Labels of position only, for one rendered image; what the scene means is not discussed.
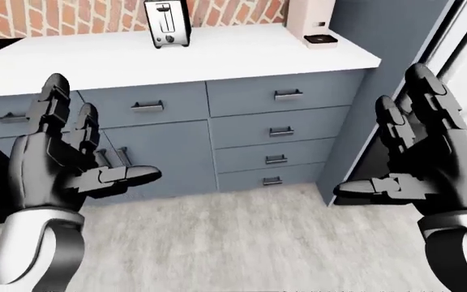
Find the wide grey-blue drawer front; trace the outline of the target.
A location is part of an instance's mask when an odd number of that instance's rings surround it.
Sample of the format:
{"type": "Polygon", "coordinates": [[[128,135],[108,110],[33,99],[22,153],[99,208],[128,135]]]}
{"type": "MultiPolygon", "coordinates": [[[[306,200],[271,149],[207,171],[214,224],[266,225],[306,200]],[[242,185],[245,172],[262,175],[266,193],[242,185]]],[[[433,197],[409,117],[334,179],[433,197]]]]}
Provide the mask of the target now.
{"type": "Polygon", "coordinates": [[[208,117],[204,82],[89,89],[79,92],[99,113],[101,128],[193,121],[208,117]]]}

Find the narrow grey-blue drawer front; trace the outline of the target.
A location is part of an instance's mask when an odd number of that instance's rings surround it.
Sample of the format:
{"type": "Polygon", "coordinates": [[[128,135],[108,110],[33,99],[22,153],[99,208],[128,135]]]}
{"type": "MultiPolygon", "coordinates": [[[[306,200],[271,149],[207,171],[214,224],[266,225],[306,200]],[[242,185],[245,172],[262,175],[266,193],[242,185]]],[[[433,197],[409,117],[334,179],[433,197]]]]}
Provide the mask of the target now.
{"type": "Polygon", "coordinates": [[[55,109],[64,114],[72,113],[82,105],[78,94],[70,95],[70,102],[50,99],[39,101],[39,94],[0,97],[0,138],[36,133],[45,128],[44,115],[50,116],[55,109]]]}

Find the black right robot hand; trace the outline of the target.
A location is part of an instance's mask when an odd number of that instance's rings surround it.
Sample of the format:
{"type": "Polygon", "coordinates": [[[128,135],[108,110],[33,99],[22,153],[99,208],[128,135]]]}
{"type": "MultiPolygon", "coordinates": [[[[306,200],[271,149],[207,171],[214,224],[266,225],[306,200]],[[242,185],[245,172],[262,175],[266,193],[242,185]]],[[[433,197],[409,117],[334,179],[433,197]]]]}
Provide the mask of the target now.
{"type": "Polygon", "coordinates": [[[467,210],[467,125],[448,87],[426,65],[405,72],[406,94],[426,135],[417,140],[390,97],[375,102],[379,137],[388,149],[383,177],[346,181],[333,194],[372,204],[414,204],[423,216],[467,210]]]}

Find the grey-blue base cabinet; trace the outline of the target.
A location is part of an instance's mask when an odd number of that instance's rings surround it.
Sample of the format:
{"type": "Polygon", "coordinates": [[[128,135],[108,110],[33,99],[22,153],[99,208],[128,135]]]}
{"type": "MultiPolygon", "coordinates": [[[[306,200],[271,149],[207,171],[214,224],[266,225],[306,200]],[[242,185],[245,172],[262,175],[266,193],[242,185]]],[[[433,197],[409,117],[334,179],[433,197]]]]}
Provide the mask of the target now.
{"type": "Polygon", "coordinates": [[[319,179],[364,70],[0,96],[19,208],[77,210],[319,179]]]}

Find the white refrigerator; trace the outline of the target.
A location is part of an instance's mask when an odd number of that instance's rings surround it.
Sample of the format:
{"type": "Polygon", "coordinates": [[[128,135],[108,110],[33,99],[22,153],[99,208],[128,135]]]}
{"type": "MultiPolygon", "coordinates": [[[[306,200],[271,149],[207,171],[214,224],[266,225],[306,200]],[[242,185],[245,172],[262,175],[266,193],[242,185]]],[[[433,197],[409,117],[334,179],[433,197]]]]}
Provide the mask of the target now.
{"type": "MultiPolygon", "coordinates": [[[[456,80],[457,72],[467,62],[467,0],[456,0],[448,17],[441,24],[420,62],[434,72],[445,84],[456,80]]],[[[467,106],[461,113],[467,123],[467,106]]],[[[389,172],[387,149],[378,134],[374,134],[365,152],[348,177],[350,180],[381,177],[389,172]]]]}

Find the chrome two-slot toaster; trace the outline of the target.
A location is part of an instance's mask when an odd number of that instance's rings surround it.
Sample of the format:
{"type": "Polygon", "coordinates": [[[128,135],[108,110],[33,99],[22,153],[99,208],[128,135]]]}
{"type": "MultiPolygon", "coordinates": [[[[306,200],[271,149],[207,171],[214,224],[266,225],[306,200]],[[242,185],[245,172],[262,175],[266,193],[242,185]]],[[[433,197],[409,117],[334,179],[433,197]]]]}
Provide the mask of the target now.
{"type": "Polygon", "coordinates": [[[192,27],[186,0],[144,0],[144,10],[155,48],[190,45],[192,27]]]}

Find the white coffee machine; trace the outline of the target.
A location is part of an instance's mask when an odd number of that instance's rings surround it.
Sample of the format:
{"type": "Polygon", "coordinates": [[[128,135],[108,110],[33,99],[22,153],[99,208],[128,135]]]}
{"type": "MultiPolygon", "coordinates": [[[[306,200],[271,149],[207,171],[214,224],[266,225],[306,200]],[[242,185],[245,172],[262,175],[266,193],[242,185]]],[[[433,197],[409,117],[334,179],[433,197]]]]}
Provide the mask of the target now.
{"type": "Polygon", "coordinates": [[[289,0],[285,27],[308,49],[336,48],[329,32],[336,0],[289,0]]]}

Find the grey-blue cabinet door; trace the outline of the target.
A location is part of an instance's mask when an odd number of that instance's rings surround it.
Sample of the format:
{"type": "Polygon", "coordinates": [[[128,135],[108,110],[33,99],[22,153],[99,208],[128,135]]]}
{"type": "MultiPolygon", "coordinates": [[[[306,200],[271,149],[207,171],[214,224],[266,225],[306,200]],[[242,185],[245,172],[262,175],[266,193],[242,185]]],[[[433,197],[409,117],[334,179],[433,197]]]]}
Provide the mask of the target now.
{"type": "MultiPolygon", "coordinates": [[[[103,131],[110,145],[127,147],[132,165],[157,167],[162,177],[155,182],[132,187],[113,203],[207,194],[216,191],[208,123],[191,121],[149,126],[112,128],[103,131]]],[[[108,152],[109,162],[122,166],[116,152],[108,152]]]]}

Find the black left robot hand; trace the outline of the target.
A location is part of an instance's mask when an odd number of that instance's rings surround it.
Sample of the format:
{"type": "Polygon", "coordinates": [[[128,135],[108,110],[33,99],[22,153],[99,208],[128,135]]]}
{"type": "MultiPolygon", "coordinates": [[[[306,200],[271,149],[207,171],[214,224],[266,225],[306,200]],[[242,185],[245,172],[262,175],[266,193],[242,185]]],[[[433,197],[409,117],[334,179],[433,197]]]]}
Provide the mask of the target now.
{"type": "Polygon", "coordinates": [[[21,209],[55,207],[79,211],[91,197],[125,194],[129,188],[155,182],[162,172],[150,165],[98,165],[99,116],[93,104],[81,106],[72,131],[62,133],[70,116],[70,85],[52,74],[27,113],[29,130],[16,138],[8,179],[21,209]]]}

